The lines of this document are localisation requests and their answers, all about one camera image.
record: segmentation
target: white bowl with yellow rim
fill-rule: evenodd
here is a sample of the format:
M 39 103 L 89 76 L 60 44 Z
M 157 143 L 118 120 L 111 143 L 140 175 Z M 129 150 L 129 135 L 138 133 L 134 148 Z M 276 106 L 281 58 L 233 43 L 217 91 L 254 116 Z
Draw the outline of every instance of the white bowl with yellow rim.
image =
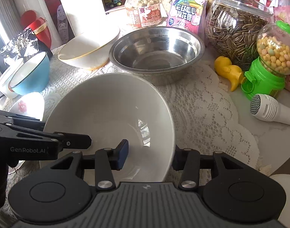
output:
M 86 70 L 99 69 L 109 61 L 109 50 L 119 35 L 120 29 L 117 26 L 102 23 L 66 43 L 58 53 L 58 59 Z

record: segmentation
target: sunflower seeds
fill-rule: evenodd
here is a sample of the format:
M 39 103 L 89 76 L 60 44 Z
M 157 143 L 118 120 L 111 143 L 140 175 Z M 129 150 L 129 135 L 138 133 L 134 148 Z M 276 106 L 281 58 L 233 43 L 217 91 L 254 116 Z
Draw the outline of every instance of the sunflower seeds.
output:
M 260 17 L 216 3 L 208 12 L 205 34 L 219 53 L 248 70 L 258 57 L 257 36 L 266 24 Z

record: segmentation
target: curtain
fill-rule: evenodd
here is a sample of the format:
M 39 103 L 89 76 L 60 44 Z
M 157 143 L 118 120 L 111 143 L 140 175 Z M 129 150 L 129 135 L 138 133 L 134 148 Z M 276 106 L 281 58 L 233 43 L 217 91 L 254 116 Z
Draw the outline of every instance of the curtain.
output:
M 13 0 L 0 0 L 0 22 L 9 39 L 12 39 L 22 31 Z

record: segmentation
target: pink candy package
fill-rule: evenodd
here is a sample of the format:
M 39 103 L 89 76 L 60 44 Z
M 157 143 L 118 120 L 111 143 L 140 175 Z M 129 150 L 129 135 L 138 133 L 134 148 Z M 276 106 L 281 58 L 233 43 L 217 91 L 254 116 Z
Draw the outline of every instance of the pink candy package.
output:
M 177 27 L 198 34 L 205 0 L 172 0 L 168 27 Z

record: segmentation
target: gumball machine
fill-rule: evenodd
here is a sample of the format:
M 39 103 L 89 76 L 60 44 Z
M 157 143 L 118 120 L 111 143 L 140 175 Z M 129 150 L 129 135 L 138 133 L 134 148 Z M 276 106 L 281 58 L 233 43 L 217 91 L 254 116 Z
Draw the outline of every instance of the gumball machine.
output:
M 283 21 L 265 25 L 257 37 L 255 59 L 241 88 L 248 99 L 258 93 L 277 98 L 290 74 L 290 25 Z

